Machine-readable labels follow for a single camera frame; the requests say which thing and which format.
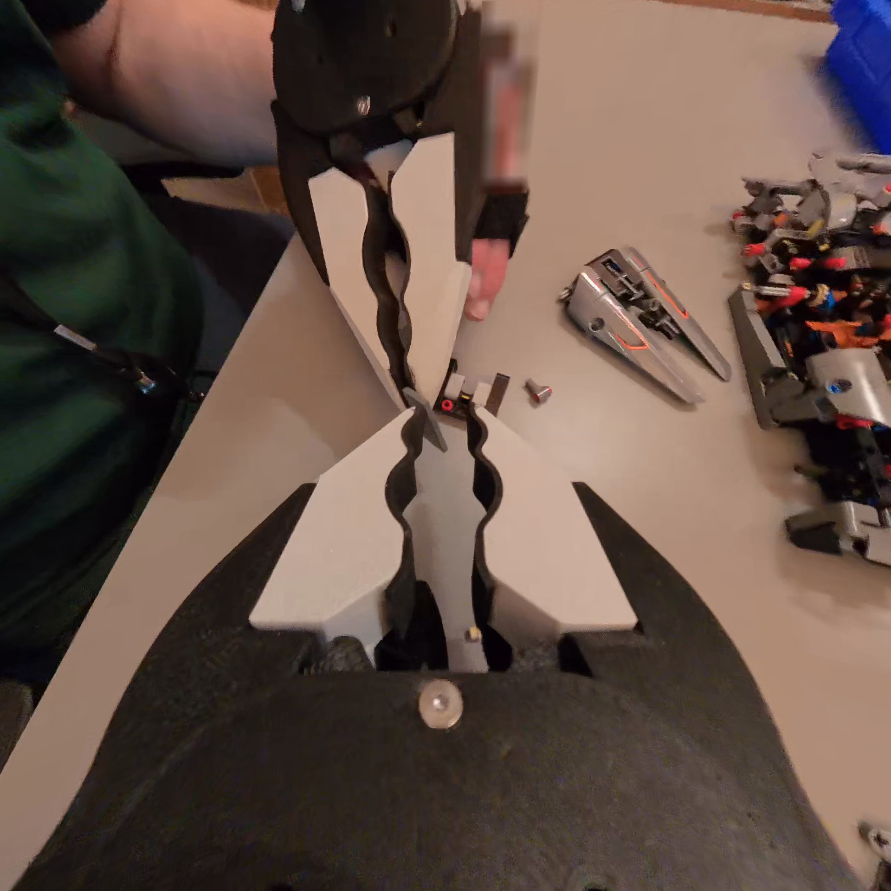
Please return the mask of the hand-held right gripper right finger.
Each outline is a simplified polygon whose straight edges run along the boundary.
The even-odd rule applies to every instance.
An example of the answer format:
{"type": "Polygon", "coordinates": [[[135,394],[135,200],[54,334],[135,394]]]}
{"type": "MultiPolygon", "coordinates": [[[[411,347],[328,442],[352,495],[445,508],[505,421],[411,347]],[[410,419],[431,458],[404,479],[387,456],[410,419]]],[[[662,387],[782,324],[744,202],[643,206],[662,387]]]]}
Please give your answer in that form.
{"type": "Polygon", "coordinates": [[[569,633],[624,632],[637,615],[561,467],[486,408],[449,453],[449,668],[485,673],[473,627],[514,651],[569,633]]]}

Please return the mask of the dark grey lego plate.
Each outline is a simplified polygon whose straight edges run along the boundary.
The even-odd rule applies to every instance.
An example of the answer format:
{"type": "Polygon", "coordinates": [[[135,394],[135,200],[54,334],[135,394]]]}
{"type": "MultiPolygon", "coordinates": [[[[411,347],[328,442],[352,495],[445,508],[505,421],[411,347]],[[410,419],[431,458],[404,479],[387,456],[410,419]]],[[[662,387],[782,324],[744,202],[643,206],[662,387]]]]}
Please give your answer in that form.
{"type": "Polygon", "coordinates": [[[448,445],[445,436],[428,400],[420,395],[414,388],[407,386],[402,388],[402,396],[407,408],[415,410],[418,417],[423,419],[424,438],[426,438],[429,443],[440,452],[446,453],[448,451],[448,445]]]}

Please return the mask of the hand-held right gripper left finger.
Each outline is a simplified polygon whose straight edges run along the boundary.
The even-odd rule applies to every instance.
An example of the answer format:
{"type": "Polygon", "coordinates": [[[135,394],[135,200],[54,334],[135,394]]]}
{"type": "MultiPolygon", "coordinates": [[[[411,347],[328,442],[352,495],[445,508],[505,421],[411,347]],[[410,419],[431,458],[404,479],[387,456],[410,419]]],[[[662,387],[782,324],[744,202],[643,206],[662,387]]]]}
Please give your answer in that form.
{"type": "Polygon", "coordinates": [[[420,408],[407,409],[319,477],[252,609],[254,628],[348,637],[368,655],[389,632],[407,633],[416,576],[405,513],[424,427],[420,408]]]}

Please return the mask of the grey lego fin assembly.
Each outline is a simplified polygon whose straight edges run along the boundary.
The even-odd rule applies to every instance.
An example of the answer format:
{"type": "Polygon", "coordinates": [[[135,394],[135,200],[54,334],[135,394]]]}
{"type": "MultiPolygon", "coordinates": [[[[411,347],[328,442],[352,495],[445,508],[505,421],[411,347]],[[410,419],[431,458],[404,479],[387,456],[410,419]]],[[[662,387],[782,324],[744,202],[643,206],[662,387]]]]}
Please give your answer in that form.
{"type": "Polygon", "coordinates": [[[705,398],[674,360],[672,341],[684,341],[721,381],[731,380],[730,363],[652,263],[633,247],[611,249],[588,261],[557,301],[587,340],[612,349],[687,406],[705,398]]]}

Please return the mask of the person's left hand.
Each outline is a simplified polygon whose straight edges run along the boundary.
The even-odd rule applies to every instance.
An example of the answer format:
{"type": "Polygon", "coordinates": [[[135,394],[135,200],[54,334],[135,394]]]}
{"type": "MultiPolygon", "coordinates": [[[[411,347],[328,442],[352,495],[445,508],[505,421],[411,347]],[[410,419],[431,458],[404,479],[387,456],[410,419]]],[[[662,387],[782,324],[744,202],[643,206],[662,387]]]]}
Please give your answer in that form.
{"type": "Polygon", "coordinates": [[[472,322],[482,322],[490,315],[500,292],[510,260],[510,242],[506,239],[475,239],[471,250],[471,279],[463,315],[472,322]]]}

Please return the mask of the grey black lego car model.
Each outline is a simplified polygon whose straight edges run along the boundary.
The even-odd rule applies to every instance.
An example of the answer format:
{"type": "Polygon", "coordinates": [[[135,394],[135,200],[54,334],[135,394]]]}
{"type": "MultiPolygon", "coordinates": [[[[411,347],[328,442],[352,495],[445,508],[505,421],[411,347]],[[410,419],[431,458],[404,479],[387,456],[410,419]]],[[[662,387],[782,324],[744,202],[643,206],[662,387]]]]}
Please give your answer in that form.
{"type": "Polygon", "coordinates": [[[890,564],[890,158],[814,152],[798,181],[748,178],[730,217],[747,278],[728,299],[755,416],[796,429],[821,506],[797,547],[890,564]]]}

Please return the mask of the small black lego assembly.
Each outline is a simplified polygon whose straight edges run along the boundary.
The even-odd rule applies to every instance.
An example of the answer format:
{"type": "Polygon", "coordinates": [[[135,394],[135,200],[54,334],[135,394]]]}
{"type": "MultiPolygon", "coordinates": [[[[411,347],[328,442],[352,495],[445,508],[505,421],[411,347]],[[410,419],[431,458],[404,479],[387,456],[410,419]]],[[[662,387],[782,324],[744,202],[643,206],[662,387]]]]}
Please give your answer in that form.
{"type": "Polygon", "coordinates": [[[504,373],[473,377],[459,371],[459,363],[452,357],[447,366],[434,411],[443,417],[465,423],[476,409],[484,409],[497,416],[510,385],[510,376],[504,373]]]}

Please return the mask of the blue plastic bin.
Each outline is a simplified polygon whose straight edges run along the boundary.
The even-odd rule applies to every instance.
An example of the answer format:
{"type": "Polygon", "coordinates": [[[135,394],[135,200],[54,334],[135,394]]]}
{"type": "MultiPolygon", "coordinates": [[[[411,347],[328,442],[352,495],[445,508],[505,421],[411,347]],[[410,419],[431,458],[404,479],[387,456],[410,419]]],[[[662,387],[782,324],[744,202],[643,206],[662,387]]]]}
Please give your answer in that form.
{"type": "Polygon", "coordinates": [[[837,26],[826,53],[855,117],[880,152],[890,153],[890,3],[836,1],[837,26]]]}

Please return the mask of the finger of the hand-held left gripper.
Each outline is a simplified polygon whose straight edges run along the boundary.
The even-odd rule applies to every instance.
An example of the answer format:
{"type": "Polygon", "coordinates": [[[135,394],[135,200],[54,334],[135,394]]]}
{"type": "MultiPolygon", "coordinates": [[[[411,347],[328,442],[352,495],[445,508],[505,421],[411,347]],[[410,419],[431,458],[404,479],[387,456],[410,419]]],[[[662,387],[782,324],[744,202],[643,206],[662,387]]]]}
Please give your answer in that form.
{"type": "Polygon", "coordinates": [[[313,177],[309,191],[329,289],[387,395],[403,409],[406,351],[385,267],[384,194],[340,170],[313,177]]]}
{"type": "Polygon", "coordinates": [[[407,363],[415,391],[438,395],[471,280],[471,266],[455,248],[453,134],[418,140],[389,188],[393,216],[407,245],[407,363]]]}

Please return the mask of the person's left forearm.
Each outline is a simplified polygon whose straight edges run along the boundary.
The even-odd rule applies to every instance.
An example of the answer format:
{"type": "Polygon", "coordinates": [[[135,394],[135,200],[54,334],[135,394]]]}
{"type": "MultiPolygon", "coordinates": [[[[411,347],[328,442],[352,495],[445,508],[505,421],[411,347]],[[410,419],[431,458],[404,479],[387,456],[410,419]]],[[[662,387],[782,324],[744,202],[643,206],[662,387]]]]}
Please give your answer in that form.
{"type": "Polygon", "coordinates": [[[76,103],[195,160],[277,160],[274,12],[231,1],[111,1],[50,38],[76,103]]]}

